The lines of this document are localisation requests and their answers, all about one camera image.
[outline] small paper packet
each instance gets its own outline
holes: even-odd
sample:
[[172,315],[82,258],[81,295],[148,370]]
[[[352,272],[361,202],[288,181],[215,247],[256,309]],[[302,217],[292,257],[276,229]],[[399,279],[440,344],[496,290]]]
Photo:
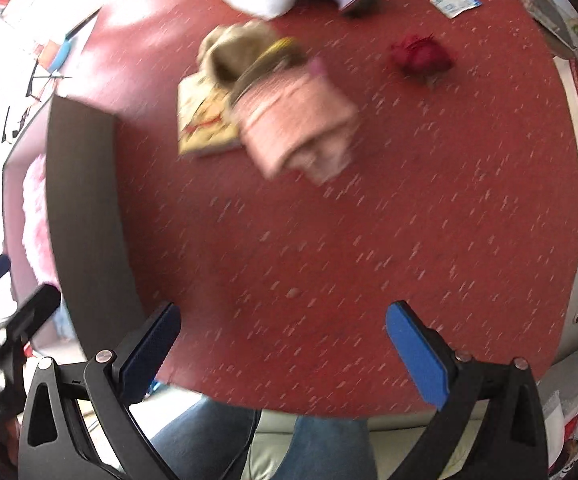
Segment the small paper packet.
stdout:
[[431,3],[447,18],[455,18],[461,12],[480,7],[480,0],[431,0]]

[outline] pink towel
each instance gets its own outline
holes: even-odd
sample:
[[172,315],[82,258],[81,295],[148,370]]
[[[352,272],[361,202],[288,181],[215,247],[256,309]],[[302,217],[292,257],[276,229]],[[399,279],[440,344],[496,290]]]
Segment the pink towel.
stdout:
[[266,178],[293,168],[322,184],[351,160],[358,110],[307,66],[258,82],[235,104],[233,115],[243,144]]

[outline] blue jeans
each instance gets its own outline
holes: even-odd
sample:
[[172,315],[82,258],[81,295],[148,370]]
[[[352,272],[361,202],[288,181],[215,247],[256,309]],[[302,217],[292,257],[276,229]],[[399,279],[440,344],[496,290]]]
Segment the blue jeans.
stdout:
[[[151,443],[181,480],[240,480],[259,418],[204,397]],[[299,416],[272,480],[377,480],[367,422]]]

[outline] yellow cloth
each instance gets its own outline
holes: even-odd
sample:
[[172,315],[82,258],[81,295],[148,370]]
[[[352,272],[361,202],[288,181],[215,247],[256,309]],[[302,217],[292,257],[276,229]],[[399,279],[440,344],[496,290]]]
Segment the yellow cloth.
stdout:
[[178,85],[178,153],[215,153],[240,146],[238,127],[224,115],[229,92],[198,72]]
[[258,59],[265,56],[266,54],[271,54],[272,52],[277,52],[278,50],[282,50],[284,48],[290,48],[293,47],[294,45],[298,45],[298,40],[292,36],[285,36],[284,38],[280,38],[272,46],[270,46],[262,54],[260,54],[260,56],[258,56]]

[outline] floor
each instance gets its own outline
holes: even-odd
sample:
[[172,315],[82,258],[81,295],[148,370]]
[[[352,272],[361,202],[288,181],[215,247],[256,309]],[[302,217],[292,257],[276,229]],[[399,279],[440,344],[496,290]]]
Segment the floor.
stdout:
[[[381,332],[402,297],[452,344],[522,353],[538,375],[550,365],[578,259],[578,160],[549,52],[518,0],[453,22],[429,0],[381,1],[347,22],[301,0],[274,21],[361,108],[354,163],[322,189],[293,173],[265,182],[243,152],[177,157],[176,86],[201,38],[242,15],[218,0],[113,0],[98,15],[72,95],[120,118],[145,308],[183,309],[165,380],[290,412],[421,409]],[[433,92],[388,68],[408,31],[458,56]]]

